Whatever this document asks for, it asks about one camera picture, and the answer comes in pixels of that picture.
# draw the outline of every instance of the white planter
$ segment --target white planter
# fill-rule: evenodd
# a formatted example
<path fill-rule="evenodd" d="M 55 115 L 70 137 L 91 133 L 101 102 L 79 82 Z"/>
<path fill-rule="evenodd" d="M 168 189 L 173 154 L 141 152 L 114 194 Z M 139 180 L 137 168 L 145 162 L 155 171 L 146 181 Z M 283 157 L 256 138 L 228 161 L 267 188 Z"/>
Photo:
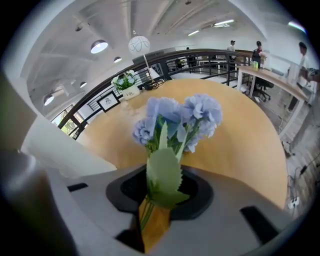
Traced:
<path fill-rule="evenodd" d="M 122 94 L 125 100 L 130 100 L 138 96 L 140 94 L 140 90 L 136 85 L 132 85 L 131 87 L 124 89 Z"/>

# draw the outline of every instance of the flower bouquet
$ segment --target flower bouquet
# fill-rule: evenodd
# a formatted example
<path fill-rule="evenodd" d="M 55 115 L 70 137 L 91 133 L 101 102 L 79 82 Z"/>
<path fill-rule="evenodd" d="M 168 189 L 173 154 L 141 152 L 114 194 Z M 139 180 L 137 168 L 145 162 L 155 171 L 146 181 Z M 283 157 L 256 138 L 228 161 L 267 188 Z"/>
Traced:
<path fill-rule="evenodd" d="M 266 52 L 260 51 L 259 52 L 259 56 L 261 58 L 260 68 L 263 69 L 264 68 L 264 64 L 265 64 L 265 60 L 267 59 L 268 55 L 267 55 Z"/>
<path fill-rule="evenodd" d="M 136 86 L 137 77 L 133 70 L 124 73 L 121 78 L 116 76 L 112 79 L 111 84 L 118 90 L 122 91 L 126 100 L 132 99 L 140 94 L 140 90 Z"/>
<path fill-rule="evenodd" d="M 134 140 L 146 148 L 148 155 L 147 195 L 141 204 L 143 209 L 139 211 L 144 241 L 144 229 L 155 207 L 170 211 L 189 198 L 189 195 L 179 191 L 183 151 L 195 152 L 198 141 L 213 136 L 221 121 L 221 105 L 206 94 L 187 97 L 184 104 L 167 97 L 149 98 L 146 117 L 135 124 L 132 133 Z"/>

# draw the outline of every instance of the picture frame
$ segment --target picture frame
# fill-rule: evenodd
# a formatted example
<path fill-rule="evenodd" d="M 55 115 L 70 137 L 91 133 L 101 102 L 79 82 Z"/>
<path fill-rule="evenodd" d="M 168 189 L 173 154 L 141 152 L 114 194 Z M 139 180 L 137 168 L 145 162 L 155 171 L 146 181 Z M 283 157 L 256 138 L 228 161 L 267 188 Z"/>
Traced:
<path fill-rule="evenodd" d="M 104 112 L 107 112 L 110 109 L 114 108 L 116 105 L 120 104 L 120 101 L 114 91 L 109 92 L 96 102 Z"/>

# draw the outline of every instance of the window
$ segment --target window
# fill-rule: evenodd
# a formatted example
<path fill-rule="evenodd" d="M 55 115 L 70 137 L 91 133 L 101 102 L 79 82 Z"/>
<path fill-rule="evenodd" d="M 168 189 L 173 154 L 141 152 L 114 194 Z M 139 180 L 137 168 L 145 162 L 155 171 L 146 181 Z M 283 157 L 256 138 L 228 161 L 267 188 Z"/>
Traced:
<path fill-rule="evenodd" d="M 60 122 L 62 121 L 62 119 L 68 114 L 68 112 L 74 107 L 74 105 L 70 105 L 68 106 L 65 110 L 63 110 L 60 114 L 58 114 L 52 121 L 51 123 L 53 123 L 55 126 L 58 126 L 60 124 Z M 66 124 L 62 127 L 61 131 L 63 131 L 65 134 L 69 135 L 70 137 L 72 137 L 75 132 L 77 131 L 74 130 L 75 128 L 77 128 L 80 123 L 82 123 L 84 121 L 83 117 L 76 112 L 67 122 Z"/>

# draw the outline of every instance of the round table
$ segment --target round table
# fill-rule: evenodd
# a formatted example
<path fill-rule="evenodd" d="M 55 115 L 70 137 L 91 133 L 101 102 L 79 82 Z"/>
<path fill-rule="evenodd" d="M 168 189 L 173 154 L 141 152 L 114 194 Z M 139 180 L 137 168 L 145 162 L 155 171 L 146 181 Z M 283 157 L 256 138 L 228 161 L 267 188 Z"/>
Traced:
<path fill-rule="evenodd" d="M 287 167 L 274 126 L 252 100 L 218 82 L 166 81 L 158 89 L 145 91 L 99 114 L 77 141 L 118 169 L 146 163 L 146 150 L 134 142 L 132 130 L 145 116 L 148 98 L 169 97 L 183 103 L 195 93 L 217 99 L 222 106 L 223 120 L 213 137 L 200 140 L 195 153 L 186 153 L 181 164 L 238 179 L 283 208 Z"/>

